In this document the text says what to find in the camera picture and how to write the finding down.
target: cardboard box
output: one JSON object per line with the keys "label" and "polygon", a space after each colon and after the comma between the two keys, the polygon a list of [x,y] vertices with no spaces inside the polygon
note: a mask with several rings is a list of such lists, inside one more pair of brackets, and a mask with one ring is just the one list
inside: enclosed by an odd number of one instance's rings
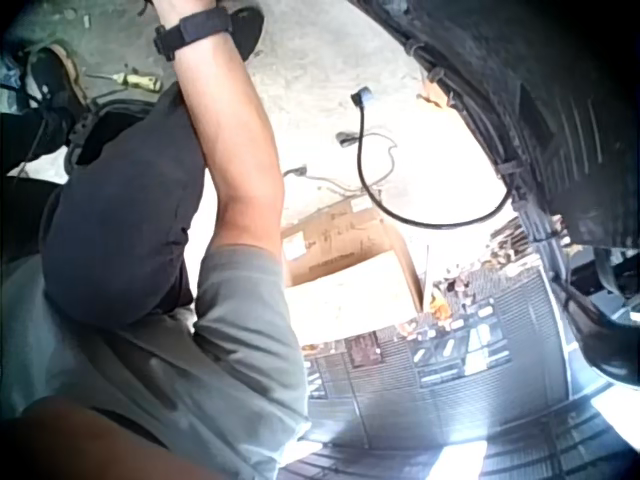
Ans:
{"label": "cardboard box", "polygon": [[404,239],[367,197],[347,199],[283,231],[291,322],[302,345],[405,322],[422,288]]}

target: yellow screwdriver handle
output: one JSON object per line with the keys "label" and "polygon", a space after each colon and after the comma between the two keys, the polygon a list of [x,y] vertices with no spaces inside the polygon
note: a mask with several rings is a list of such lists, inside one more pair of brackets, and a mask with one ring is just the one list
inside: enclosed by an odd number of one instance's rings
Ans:
{"label": "yellow screwdriver handle", "polygon": [[162,90],[162,81],[158,77],[142,76],[134,74],[119,74],[114,80],[121,85],[139,88],[147,92],[158,93]]}

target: gray t-shirt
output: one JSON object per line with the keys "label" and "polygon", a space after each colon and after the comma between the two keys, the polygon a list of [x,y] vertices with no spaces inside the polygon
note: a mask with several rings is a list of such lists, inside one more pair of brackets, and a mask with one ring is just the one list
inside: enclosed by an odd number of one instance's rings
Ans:
{"label": "gray t-shirt", "polygon": [[190,309],[116,332],[78,325],[45,300],[39,257],[11,270],[3,418],[61,395],[123,415],[172,452],[238,479],[274,478],[285,444],[308,428],[302,355],[282,268],[268,253],[238,246],[205,256],[193,331]]}

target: black shoe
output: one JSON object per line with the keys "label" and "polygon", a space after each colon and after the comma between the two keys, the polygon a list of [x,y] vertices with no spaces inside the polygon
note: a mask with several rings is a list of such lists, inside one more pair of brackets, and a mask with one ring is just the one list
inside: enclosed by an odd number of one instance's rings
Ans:
{"label": "black shoe", "polygon": [[60,45],[48,45],[29,56],[27,92],[48,108],[65,108],[75,121],[87,111],[87,97],[78,84],[78,70]]}
{"label": "black shoe", "polygon": [[239,8],[231,14],[231,37],[245,62],[253,54],[264,26],[264,14],[257,7]]}

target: black pants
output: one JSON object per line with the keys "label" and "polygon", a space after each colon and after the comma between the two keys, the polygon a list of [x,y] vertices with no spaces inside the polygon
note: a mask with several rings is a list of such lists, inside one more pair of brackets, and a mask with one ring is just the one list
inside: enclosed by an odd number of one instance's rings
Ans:
{"label": "black pants", "polygon": [[[22,161],[28,153],[24,145],[31,142],[12,142],[12,137],[33,139],[40,121],[6,122],[3,115],[3,157],[6,149],[7,160]],[[21,122],[21,132],[12,131]],[[58,141],[48,132],[38,153],[56,150],[66,134],[61,137]],[[5,168],[3,158],[3,175],[12,162]],[[48,202],[39,242],[46,293],[66,315],[116,328],[154,311],[188,305],[193,298],[183,254],[202,196],[204,169],[174,84],[146,119],[108,143],[96,161],[74,172],[59,190],[48,182],[3,178],[3,249],[16,237],[38,245],[37,225]],[[27,190],[34,188],[42,189],[41,195],[30,197]],[[28,222],[16,222],[25,215]]]}

